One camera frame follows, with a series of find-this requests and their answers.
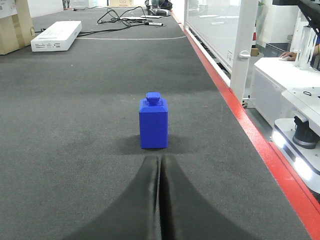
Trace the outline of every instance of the door handle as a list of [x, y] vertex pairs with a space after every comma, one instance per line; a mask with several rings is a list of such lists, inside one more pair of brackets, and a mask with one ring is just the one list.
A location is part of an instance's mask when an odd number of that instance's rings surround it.
[[250, 53], [247, 50], [243, 50], [239, 53], [239, 58], [249, 59], [251, 57]]

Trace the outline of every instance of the red floor edge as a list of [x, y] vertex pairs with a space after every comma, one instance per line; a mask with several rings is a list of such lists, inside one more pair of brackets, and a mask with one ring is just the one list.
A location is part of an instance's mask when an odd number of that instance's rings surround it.
[[266, 141], [260, 131], [255, 127], [232, 90], [225, 84], [223, 79], [210, 64], [189, 33], [184, 29], [174, 12], [171, 12], [171, 14], [187, 36], [213, 83], [220, 91], [225, 102], [249, 137], [271, 174], [278, 182], [311, 238], [313, 240], [320, 240], [320, 204], [280, 150], [274, 143]]

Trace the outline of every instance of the blue bottle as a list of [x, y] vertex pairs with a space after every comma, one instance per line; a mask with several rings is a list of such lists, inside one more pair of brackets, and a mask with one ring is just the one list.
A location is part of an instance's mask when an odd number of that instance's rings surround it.
[[168, 147], [169, 111], [159, 92], [148, 92], [140, 101], [140, 143], [142, 149]]

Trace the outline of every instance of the bottle cap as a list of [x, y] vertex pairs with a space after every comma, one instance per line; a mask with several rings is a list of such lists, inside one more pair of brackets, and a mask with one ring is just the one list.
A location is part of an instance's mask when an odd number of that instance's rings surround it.
[[151, 91], [146, 94], [146, 100], [151, 105], [157, 105], [157, 103], [160, 101], [161, 94], [160, 92]]

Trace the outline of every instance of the computer mouse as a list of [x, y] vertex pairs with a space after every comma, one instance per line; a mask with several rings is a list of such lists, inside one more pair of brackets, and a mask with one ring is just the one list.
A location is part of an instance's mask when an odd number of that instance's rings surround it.
[[279, 57], [280, 61], [288, 61], [290, 58], [290, 56], [283, 56], [283, 57]]

